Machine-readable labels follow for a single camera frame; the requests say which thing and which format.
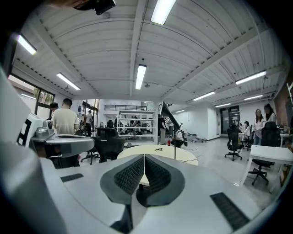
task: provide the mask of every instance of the floor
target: floor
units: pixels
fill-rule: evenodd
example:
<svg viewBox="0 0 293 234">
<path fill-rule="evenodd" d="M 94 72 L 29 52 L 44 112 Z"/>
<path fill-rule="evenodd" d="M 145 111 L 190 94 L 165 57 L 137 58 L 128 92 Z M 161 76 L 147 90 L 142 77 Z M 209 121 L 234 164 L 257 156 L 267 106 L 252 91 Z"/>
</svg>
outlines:
<svg viewBox="0 0 293 234">
<path fill-rule="evenodd" d="M 241 178 L 244 174 L 250 151 L 244 149 L 240 152 L 240 156 L 242 156 L 243 159 L 240 160 L 240 158 L 236 158 L 233 162 L 232 158 L 228 156 L 227 158 L 224 157 L 224 155 L 229 152 L 227 149 L 227 141 L 228 140 L 225 138 L 217 138 L 205 143 L 193 143 L 189 141 L 188 147 L 182 146 L 182 148 L 188 151 L 190 150 L 190 152 L 198 159 L 198 166 L 211 169 L 229 182 L 237 185 L 240 184 Z M 80 163 L 80 165 L 84 166 L 89 163 L 90 160 L 86 160 Z M 93 163 L 98 163 L 98 159 L 93 160 Z M 250 170 L 253 170 L 254 167 L 257 168 L 258 166 L 252 162 Z M 252 186 L 251 183 L 255 175 L 248 175 L 242 187 L 242 189 L 244 189 L 244 191 L 255 200 L 261 209 L 266 208 L 277 196 L 280 190 L 280 186 L 278 185 L 272 194 L 269 193 L 270 185 L 277 175 L 278 166 L 275 164 L 270 169 L 264 171 L 268 172 L 267 178 L 270 181 L 268 186 L 266 186 L 265 181 L 261 178 L 258 178 L 255 185 Z M 135 196 L 133 196 L 132 202 L 134 217 L 133 222 L 135 225 L 142 219 L 146 208 L 138 203 Z"/>
</svg>

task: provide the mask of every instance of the chair base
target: chair base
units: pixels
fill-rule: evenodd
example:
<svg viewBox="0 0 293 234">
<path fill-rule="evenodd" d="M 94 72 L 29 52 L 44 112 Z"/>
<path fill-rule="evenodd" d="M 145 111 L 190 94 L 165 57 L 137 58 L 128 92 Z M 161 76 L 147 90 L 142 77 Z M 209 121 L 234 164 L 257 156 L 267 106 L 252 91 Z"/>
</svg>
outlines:
<svg viewBox="0 0 293 234">
<path fill-rule="evenodd" d="M 254 168 L 252 171 L 249 171 L 248 174 L 256 175 L 255 180 L 251 183 L 253 186 L 255 185 L 255 181 L 256 181 L 257 177 L 259 177 L 259 176 L 266 181 L 266 185 L 269 184 L 269 181 L 266 178 L 267 172 L 261 171 L 261 166 L 259 166 L 258 169 Z"/>
<path fill-rule="evenodd" d="M 81 159 L 81 163 L 82 163 L 82 161 L 83 161 L 84 159 L 91 159 L 91 163 L 90 163 L 90 165 L 92 165 L 92 159 L 93 159 L 93 158 L 99 159 L 100 156 L 99 156 L 99 154 L 93 154 L 93 153 L 91 152 L 91 154 L 88 154 L 85 158 Z"/>
<path fill-rule="evenodd" d="M 233 155 L 233 158 L 232 158 L 232 161 L 234 161 L 234 156 L 237 156 L 240 158 L 240 160 L 242 160 L 242 157 L 238 154 L 238 153 L 235 153 L 235 151 L 232 153 L 232 152 L 229 152 L 228 154 L 225 154 L 225 158 L 227 157 L 227 155 Z"/>
</svg>

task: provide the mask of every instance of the round table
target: round table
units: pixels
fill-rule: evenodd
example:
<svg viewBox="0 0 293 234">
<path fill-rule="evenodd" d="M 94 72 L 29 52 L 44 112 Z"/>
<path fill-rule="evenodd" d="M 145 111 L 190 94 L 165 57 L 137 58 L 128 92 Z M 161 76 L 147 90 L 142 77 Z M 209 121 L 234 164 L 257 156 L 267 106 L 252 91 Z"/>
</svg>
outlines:
<svg viewBox="0 0 293 234">
<path fill-rule="evenodd" d="M 162 157 L 167 157 L 174 159 L 174 146 L 167 146 L 167 145 L 140 145 L 131 147 L 128 149 L 123 150 L 117 157 L 117 159 L 125 158 L 134 154 L 154 154 L 159 155 Z M 198 160 L 196 157 L 187 150 L 176 148 L 176 160 L 184 161 L 188 164 L 192 164 L 194 166 L 198 165 Z M 149 182 L 147 180 L 146 174 L 143 175 L 141 178 L 140 184 L 149 186 Z"/>
</svg>

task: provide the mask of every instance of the ceiling light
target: ceiling light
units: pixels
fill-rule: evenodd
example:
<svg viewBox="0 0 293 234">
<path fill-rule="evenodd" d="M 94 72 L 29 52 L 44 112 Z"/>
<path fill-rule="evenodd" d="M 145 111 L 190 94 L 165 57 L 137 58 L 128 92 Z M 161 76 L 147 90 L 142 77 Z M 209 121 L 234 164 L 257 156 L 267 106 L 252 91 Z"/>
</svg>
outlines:
<svg viewBox="0 0 293 234">
<path fill-rule="evenodd" d="M 222 106 L 229 106 L 231 103 L 227 103 L 227 104 L 223 104 L 223 105 L 219 105 L 219 106 L 215 106 L 215 107 L 222 107 Z"/>
<path fill-rule="evenodd" d="M 147 70 L 147 66 L 141 65 L 141 64 L 138 65 L 137 78 L 136 78 L 136 89 L 137 90 L 141 89 L 142 81 L 145 76 L 146 70 Z"/>
<path fill-rule="evenodd" d="M 71 87 L 75 88 L 76 90 L 80 90 L 75 84 L 73 84 L 69 79 L 67 79 L 65 76 L 62 75 L 62 73 L 57 74 L 57 76 L 65 81 L 67 84 L 69 84 Z"/>
<path fill-rule="evenodd" d="M 175 2 L 176 0 L 157 0 L 151 21 L 163 25 Z"/>
<path fill-rule="evenodd" d="M 18 42 L 31 54 L 36 53 L 36 49 L 22 36 L 19 35 Z"/>
<path fill-rule="evenodd" d="M 250 99 L 255 99 L 255 98 L 258 98 L 258 97 L 262 97 L 263 95 L 258 95 L 258 96 L 254 96 L 254 97 L 248 97 L 248 98 L 245 98 L 244 101 L 247 101 L 247 100 L 250 100 Z"/>
<path fill-rule="evenodd" d="M 193 100 L 194 100 L 194 101 L 197 101 L 197 100 L 200 100 L 200 99 L 202 99 L 202 98 L 204 98 L 204 97 L 207 97 L 207 96 L 210 96 L 210 95 L 213 95 L 213 94 L 215 94 L 215 92 L 210 92 L 210 93 L 205 94 L 205 95 L 203 95 L 203 96 L 197 97 L 197 98 L 195 98 L 195 99 L 193 99 Z"/>
<path fill-rule="evenodd" d="M 264 76 L 264 75 L 266 75 L 266 71 L 262 71 L 262 72 L 254 74 L 254 75 L 248 76 L 248 77 L 246 77 L 244 79 L 238 80 L 238 81 L 236 81 L 236 84 L 240 85 L 240 84 L 242 84 L 244 82 L 254 80 L 254 79 L 259 78 L 259 77 Z"/>
<path fill-rule="evenodd" d="M 35 97 L 32 97 L 32 96 L 29 96 L 29 95 L 26 95 L 26 94 L 21 94 L 22 96 L 25 96 L 25 97 L 28 97 L 28 98 L 30 98 L 30 99 L 34 99 L 34 100 L 36 100 L 36 98 Z"/>
</svg>

